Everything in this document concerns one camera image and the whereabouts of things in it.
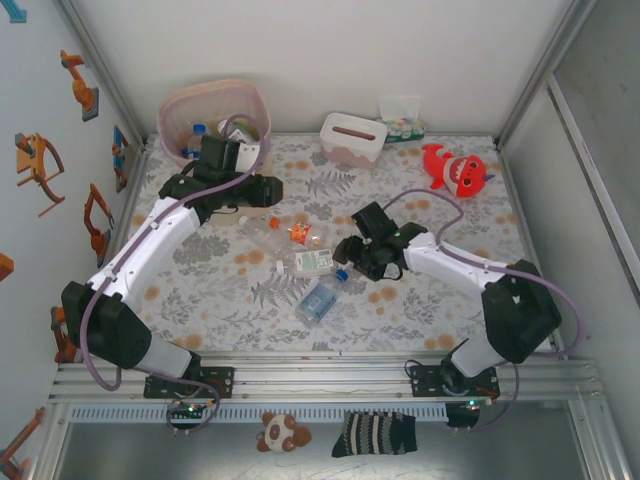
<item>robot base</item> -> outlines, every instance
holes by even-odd
[[[200,371],[202,376],[198,379],[199,382],[215,388],[220,394],[220,398],[231,398],[235,372],[233,367],[201,367]],[[175,400],[193,394],[196,389],[197,387],[166,382],[150,376],[145,380],[144,398]],[[201,390],[190,398],[211,398],[211,393],[207,390]]]
[[[414,397],[453,397],[453,398],[496,398],[500,396],[500,386],[495,368],[487,368],[480,375],[469,379],[464,390],[454,392],[442,380],[440,365],[414,365],[409,367],[411,390]]]

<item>floral tablecloth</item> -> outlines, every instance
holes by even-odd
[[[335,238],[357,233],[350,215],[360,208],[430,184],[420,150],[425,143],[442,143],[454,155],[476,154],[496,175],[479,195],[461,202],[466,216],[446,240],[491,259],[522,258],[490,137],[427,137],[386,146],[369,172],[326,162],[317,135],[276,135],[273,174],[285,182],[285,197],[273,213],[308,221]],[[150,137],[146,154],[129,235],[144,221],[158,189],[179,171],[157,136]],[[422,194],[404,197],[388,213],[399,225],[414,221],[431,231],[455,214],[445,202]],[[294,308],[316,281],[276,273],[274,259],[239,226],[205,224],[163,266],[138,314],[155,334],[196,350],[447,350],[484,330],[479,298],[414,273],[398,282],[351,279],[346,293],[310,330],[295,318]]]

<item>pink basket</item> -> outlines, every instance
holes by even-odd
[[[194,123],[204,123],[214,132],[231,115],[243,113],[255,118],[271,148],[271,118],[258,90],[240,79],[219,80],[183,88],[171,95],[158,112],[158,133],[164,151],[180,168],[189,163],[182,156]]]

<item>striped sock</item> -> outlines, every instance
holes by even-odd
[[[403,455],[415,452],[416,419],[402,413],[349,413],[333,447],[334,458],[348,455]]]

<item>brown plush toy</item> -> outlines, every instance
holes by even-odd
[[[311,441],[309,429],[298,426],[293,415],[266,412],[262,415],[262,423],[265,430],[258,434],[259,452],[291,452],[294,448],[304,447]]]

